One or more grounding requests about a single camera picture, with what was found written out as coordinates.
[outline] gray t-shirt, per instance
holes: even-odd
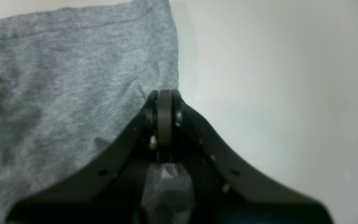
[[[0,20],[0,223],[103,151],[154,89],[177,89],[168,0]]]

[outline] mounting hole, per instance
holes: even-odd
[[[239,177],[239,176],[240,176],[240,172],[237,171],[237,170],[235,170],[235,169],[230,170],[230,173],[232,173],[232,174],[233,174],[234,176],[236,176],[236,177]]]
[[[106,176],[108,174],[108,171],[106,169],[102,169],[99,171],[99,176]]]

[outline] white surface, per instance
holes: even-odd
[[[0,0],[0,18],[125,0]],[[358,224],[358,1],[171,1],[179,89],[245,160]]]

